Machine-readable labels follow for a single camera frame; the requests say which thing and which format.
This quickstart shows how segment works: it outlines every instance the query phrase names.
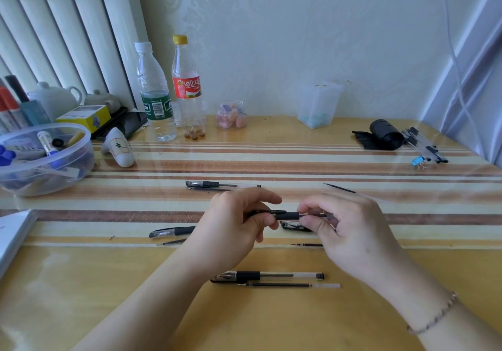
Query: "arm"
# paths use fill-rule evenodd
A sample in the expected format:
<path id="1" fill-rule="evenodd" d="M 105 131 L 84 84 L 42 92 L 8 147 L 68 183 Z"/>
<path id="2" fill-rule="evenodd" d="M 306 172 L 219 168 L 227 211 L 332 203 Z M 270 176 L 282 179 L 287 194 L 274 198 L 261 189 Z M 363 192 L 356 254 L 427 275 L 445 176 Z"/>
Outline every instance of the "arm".
<path id="1" fill-rule="evenodd" d="M 336 265 L 377 291 L 412 329 L 425 327 L 446 307 L 450 292 L 402 250 L 375 202 L 336 192 L 310 196 L 298 207 L 319 210 L 332 215 L 307 215 L 300 224 L 317 233 Z M 419 339 L 428 351 L 502 349 L 502 337 L 458 301 Z"/>
<path id="2" fill-rule="evenodd" d="M 263 229 L 277 229 L 270 214 L 246 219 L 246 212 L 268 209 L 280 196 L 262 188 L 217 194 L 194 232 L 147 280 L 74 350 L 166 349 L 201 286 L 234 268 L 263 241 Z"/>

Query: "clear plastic box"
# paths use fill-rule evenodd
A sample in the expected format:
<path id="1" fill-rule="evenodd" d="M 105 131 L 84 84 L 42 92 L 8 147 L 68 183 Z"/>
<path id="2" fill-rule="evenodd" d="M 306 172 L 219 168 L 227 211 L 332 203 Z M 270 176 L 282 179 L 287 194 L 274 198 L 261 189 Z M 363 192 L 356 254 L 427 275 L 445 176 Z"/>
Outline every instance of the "clear plastic box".
<path id="1" fill-rule="evenodd" d="M 241 129 L 248 125 L 242 101 L 223 101 L 215 106 L 216 122 L 222 129 Z"/>
<path id="2" fill-rule="evenodd" d="M 342 85 L 328 82 L 302 85 L 298 120 L 310 129 L 331 125 L 342 91 Z"/>
<path id="3" fill-rule="evenodd" d="M 0 144 L 41 148 L 37 133 L 46 131 L 54 138 L 68 142 L 78 132 L 84 137 L 57 154 L 35 160 L 13 162 L 0 167 L 0 187 L 18 196 L 49 194 L 78 183 L 94 167 L 91 133 L 72 123 L 31 126 L 0 136 Z"/>

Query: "wooden desk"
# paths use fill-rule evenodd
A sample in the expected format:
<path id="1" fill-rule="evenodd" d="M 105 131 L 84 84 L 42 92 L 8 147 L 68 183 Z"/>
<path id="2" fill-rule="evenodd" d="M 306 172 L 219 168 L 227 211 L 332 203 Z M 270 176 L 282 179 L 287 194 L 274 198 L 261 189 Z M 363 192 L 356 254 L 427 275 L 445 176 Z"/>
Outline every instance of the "wooden desk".
<path id="1" fill-rule="evenodd" d="M 147 234 L 197 222 L 212 193 L 185 180 L 260 183 L 294 210 L 323 182 L 380 199 L 392 230 L 419 263 L 502 330 L 502 172 L 431 128 L 450 163 L 418 171 L 415 152 L 368 152 L 352 130 L 369 119 L 336 119 L 310 130 L 294 118 L 251 117 L 242 131 L 154 142 L 139 132 L 136 165 L 119 168 L 96 146 L 96 168 L 78 185 L 46 196 L 0 193 L 3 215 L 33 208 L 40 217 L 0 282 L 0 349 L 63 350 L 108 315 L 173 251 Z M 245 289 L 206 284 L 176 333 L 175 349 L 421 349 L 394 310 L 338 270 L 322 249 L 287 244 L 312 234 L 267 231 L 240 269 L 322 271 L 342 289 Z"/>

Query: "white teapot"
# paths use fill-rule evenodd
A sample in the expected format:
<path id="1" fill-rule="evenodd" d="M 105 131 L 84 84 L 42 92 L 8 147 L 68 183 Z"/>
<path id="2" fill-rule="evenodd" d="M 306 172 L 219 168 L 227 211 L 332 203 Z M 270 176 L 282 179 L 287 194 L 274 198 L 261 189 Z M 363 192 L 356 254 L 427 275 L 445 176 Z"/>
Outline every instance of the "white teapot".
<path id="1" fill-rule="evenodd" d="M 28 92 L 30 100 L 38 100 L 44 107 L 47 116 L 55 122 L 59 116 L 77 108 L 82 102 L 82 92 L 77 87 L 49 87 L 47 82 L 37 83 L 39 89 Z M 75 89 L 78 97 L 71 93 Z"/>
<path id="2" fill-rule="evenodd" d="M 117 96 L 109 93 L 101 94 L 99 89 L 95 89 L 92 94 L 85 96 L 84 105 L 106 105 L 110 114 L 113 114 L 120 109 L 121 102 Z"/>

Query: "soda bottle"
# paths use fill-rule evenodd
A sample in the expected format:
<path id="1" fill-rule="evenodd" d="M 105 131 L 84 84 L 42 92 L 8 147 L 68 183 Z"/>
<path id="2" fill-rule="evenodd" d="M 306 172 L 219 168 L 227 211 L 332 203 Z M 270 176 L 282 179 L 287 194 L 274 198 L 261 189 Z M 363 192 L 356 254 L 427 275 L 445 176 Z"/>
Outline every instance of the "soda bottle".
<path id="1" fill-rule="evenodd" d="M 176 138 L 176 124 L 166 75 L 154 58 L 150 42 L 136 42 L 135 47 L 140 56 L 138 81 L 148 124 L 157 141 L 171 141 Z"/>
<path id="2" fill-rule="evenodd" d="M 171 74 L 180 104 L 183 135 L 196 140 L 206 135 L 199 73 L 189 52 L 186 35 L 173 35 L 173 42 L 176 50 Z"/>

